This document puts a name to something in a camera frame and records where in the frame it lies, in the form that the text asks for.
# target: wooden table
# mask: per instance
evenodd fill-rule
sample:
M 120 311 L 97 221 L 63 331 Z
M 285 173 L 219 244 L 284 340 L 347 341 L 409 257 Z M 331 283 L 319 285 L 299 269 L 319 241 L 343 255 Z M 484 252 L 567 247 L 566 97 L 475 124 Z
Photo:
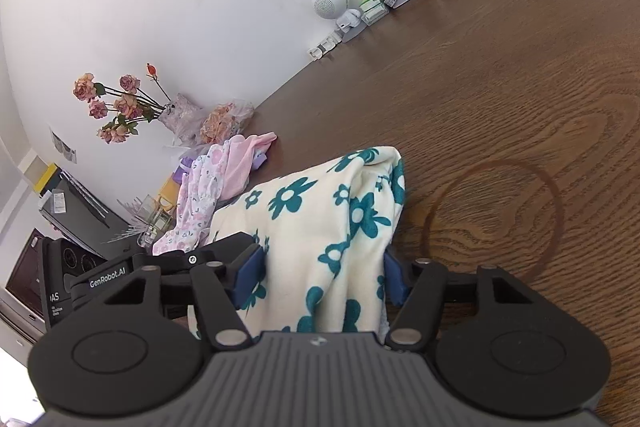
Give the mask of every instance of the wooden table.
M 395 146 L 399 250 L 499 264 L 592 328 L 599 413 L 637 427 L 639 1 L 412 0 L 258 107 L 248 133 L 279 138 L 252 185 Z

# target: circular stain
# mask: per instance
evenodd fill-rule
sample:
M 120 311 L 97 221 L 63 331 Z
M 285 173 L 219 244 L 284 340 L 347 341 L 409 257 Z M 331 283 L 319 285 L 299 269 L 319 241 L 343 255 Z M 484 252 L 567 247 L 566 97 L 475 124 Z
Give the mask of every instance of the circular stain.
M 544 271 L 549 261 L 551 261 L 554 254 L 556 253 L 558 245 L 562 238 L 562 231 L 564 229 L 564 206 L 562 205 L 562 199 L 560 197 L 560 190 L 558 188 L 558 185 L 556 185 L 556 182 L 553 181 L 548 172 L 535 165 L 531 165 L 520 160 L 494 160 L 490 162 L 484 162 L 463 172 L 457 179 L 451 182 L 445 188 L 442 194 L 439 195 L 439 197 L 434 201 L 429 214 L 424 220 L 424 224 L 422 226 L 422 235 L 420 238 L 421 256 L 430 257 L 431 226 L 435 219 L 436 213 L 445 198 L 449 196 L 453 190 L 459 187 L 463 181 L 470 178 L 474 174 L 504 166 L 525 169 L 526 171 L 532 173 L 537 178 L 539 178 L 540 181 L 543 182 L 545 187 L 548 188 L 549 192 L 551 193 L 552 203 L 554 206 L 554 229 L 551 238 L 546 245 L 545 250 L 542 251 L 538 259 L 534 262 L 534 265 L 526 270 L 526 272 L 522 276 L 519 276 L 519 279 L 526 283 L 530 283 Z

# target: pink cloth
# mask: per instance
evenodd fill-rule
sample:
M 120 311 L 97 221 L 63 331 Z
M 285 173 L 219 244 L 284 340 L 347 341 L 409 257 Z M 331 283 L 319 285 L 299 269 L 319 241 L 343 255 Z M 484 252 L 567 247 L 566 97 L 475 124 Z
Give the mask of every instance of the pink cloth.
M 221 200 L 228 200 L 241 194 L 249 179 L 254 156 L 267 152 L 271 142 L 276 139 L 275 133 L 268 132 L 248 138 L 238 134 L 229 139 L 229 161 L 226 165 L 225 184 L 220 194 Z
M 272 132 L 246 139 L 237 135 L 223 145 L 213 144 L 206 155 L 198 156 L 189 174 L 182 175 L 175 228 L 154 243 L 153 254 L 188 252 L 206 239 L 218 200 L 242 193 L 254 156 L 264 154 L 275 139 Z

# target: metal screw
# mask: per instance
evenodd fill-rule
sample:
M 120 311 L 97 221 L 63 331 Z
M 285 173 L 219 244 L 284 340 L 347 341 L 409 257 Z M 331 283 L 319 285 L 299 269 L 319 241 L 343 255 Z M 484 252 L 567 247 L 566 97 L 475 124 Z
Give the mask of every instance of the metal screw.
M 398 330 L 391 331 L 390 338 L 396 344 L 411 346 L 420 342 L 422 335 L 420 331 L 414 330 L 414 328 L 399 328 Z
M 313 346 L 320 347 L 324 346 L 324 344 L 328 344 L 329 341 L 324 337 L 316 337 L 309 341 Z
M 216 334 L 216 342 L 221 346 L 239 346 L 245 340 L 246 333 L 240 330 L 222 330 Z

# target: artificial flower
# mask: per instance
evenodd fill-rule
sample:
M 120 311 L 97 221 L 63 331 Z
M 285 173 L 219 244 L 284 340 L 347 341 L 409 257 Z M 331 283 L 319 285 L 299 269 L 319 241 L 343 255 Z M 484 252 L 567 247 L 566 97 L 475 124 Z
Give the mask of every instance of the artificial flower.
M 109 110 L 107 105 L 102 100 L 92 100 L 89 103 L 89 116 L 94 117 L 96 120 L 107 116 Z
M 111 129 L 111 141 L 121 143 L 129 136 L 129 128 L 125 125 L 119 125 L 116 129 Z
M 113 101 L 113 108 L 120 111 L 126 118 L 132 118 L 132 114 L 136 112 L 138 107 L 138 99 L 132 94 L 123 94 L 121 98 Z
M 74 95 L 82 102 L 90 102 L 96 97 L 95 87 L 92 80 L 94 76 L 91 73 L 85 73 L 76 80 L 74 84 Z
M 129 115 L 129 118 L 131 120 L 133 120 L 134 118 L 140 118 L 142 116 L 142 107 L 140 107 L 139 105 L 137 105 L 136 107 L 133 108 L 133 111 L 131 111 L 131 114 Z
M 120 77 L 120 87 L 131 94 L 135 94 L 140 87 L 140 80 L 131 74 Z
M 105 142 L 111 142 L 111 129 L 98 129 L 98 137 L 103 139 Z

